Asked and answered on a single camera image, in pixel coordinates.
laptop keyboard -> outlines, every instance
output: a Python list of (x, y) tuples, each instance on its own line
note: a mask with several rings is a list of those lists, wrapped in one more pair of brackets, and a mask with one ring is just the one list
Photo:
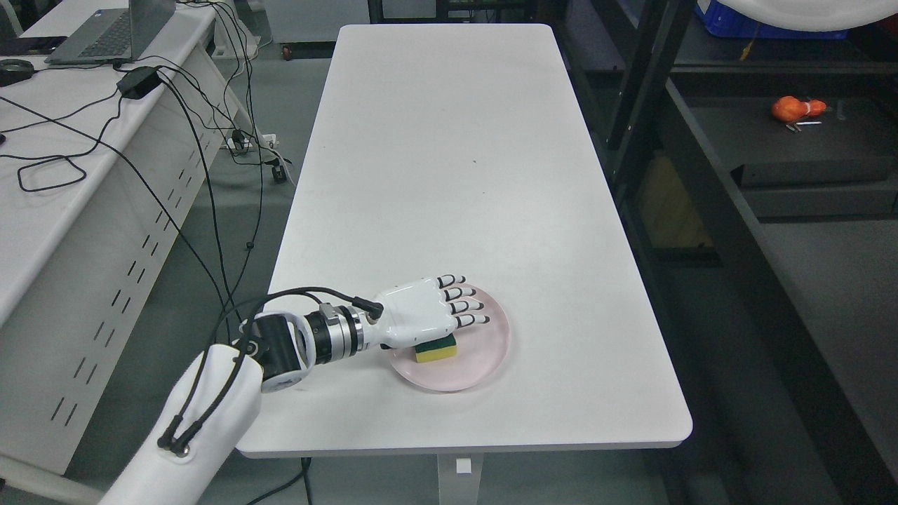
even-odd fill
[(128, 11), (121, 16), (97, 39), (81, 51), (80, 57), (117, 56), (131, 45), (131, 17)]

green scouring pad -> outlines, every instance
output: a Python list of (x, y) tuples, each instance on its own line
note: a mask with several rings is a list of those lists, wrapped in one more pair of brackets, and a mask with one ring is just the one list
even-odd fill
[(451, 358), (458, 352), (455, 345), (455, 335), (449, 333), (442, 339), (420, 343), (415, 346), (415, 361), (427, 363), (438, 359)]

laptop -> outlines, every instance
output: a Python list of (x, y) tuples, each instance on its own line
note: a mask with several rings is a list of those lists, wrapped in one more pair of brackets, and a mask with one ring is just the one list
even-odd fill
[(100, 9), (45, 61), (51, 65), (132, 62), (172, 17), (175, 3), (128, 0), (127, 9)]

white cloth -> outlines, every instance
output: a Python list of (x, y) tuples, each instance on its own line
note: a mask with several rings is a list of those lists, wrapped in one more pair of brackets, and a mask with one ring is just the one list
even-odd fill
[(898, 0), (720, 0), (756, 21), (801, 31), (854, 28), (898, 13)]

pink plate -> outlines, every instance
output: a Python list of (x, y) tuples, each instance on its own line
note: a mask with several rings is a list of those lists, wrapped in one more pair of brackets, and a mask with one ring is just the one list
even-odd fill
[(456, 330), (458, 354), (451, 358), (418, 363), (415, 348), (391, 350), (390, 364), (399, 375), (431, 391), (452, 392), (479, 384), (498, 368), (511, 341), (508, 319), (496, 300), (481, 289), (474, 298), (483, 302), (480, 313), (489, 316), (489, 323)]

